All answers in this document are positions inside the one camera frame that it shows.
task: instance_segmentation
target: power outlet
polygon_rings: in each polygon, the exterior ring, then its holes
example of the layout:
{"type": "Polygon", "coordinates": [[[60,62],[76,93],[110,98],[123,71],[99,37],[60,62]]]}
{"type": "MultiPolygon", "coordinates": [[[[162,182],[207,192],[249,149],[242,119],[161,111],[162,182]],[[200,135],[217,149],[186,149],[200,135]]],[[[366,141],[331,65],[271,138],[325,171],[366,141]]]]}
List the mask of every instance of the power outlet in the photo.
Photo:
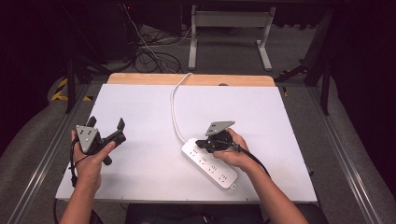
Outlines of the power outlet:
{"type": "Polygon", "coordinates": [[[181,149],[183,156],[221,189],[234,189],[237,172],[224,161],[214,158],[206,149],[198,148],[195,144],[196,140],[192,138],[184,144],[181,149]]]}

